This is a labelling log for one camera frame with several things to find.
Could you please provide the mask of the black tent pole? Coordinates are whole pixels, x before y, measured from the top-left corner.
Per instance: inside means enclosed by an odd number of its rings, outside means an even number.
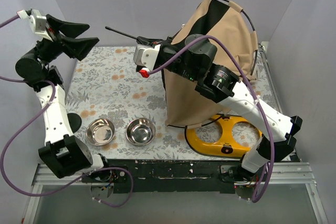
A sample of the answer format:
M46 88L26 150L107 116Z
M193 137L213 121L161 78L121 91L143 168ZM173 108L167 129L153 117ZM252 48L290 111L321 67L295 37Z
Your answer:
M258 39L254 25L243 8L227 0L202 0L184 27L173 36L171 44L185 46L191 34L211 35L219 39L232 54L249 80L254 80ZM229 108L206 99L195 91L196 83L166 69L162 71L167 119L166 125L200 126L217 113Z
M128 37L128 38L137 40L137 37L136 37L136 36L133 36L133 35L124 33L124 32L122 32L122 31L113 29L113 28L111 28L111 27L109 27L109 26L105 26L104 28L105 28L106 30L108 30L108 31L111 31L111 32L117 33L117 34L119 34L119 35L122 35L122 36L125 36L125 37Z

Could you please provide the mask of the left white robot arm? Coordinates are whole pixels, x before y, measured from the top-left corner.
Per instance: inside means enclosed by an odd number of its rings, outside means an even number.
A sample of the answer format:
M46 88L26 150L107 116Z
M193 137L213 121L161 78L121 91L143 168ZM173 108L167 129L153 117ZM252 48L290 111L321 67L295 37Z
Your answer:
M88 24L62 21L35 9L18 11L17 16L28 19L32 32L42 37L15 65L17 74L34 89L41 107L46 109L45 145L38 150L40 159L58 178L93 171L98 181L108 181L112 170L103 157L92 154L74 135L81 127L81 117L67 113L63 79L57 67L51 65L61 54L83 60L99 38L79 38L89 29Z

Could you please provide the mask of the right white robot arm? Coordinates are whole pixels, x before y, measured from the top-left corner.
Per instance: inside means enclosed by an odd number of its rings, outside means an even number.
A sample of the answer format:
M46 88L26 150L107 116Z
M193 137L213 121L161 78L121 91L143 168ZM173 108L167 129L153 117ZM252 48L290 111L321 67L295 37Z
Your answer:
M262 166L283 160L295 148L302 118L283 115L258 98L232 54L214 36L189 35L181 49L167 41L138 44L133 61L144 78L166 69L195 82L201 96L233 110L262 132L237 168L242 180L251 180Z

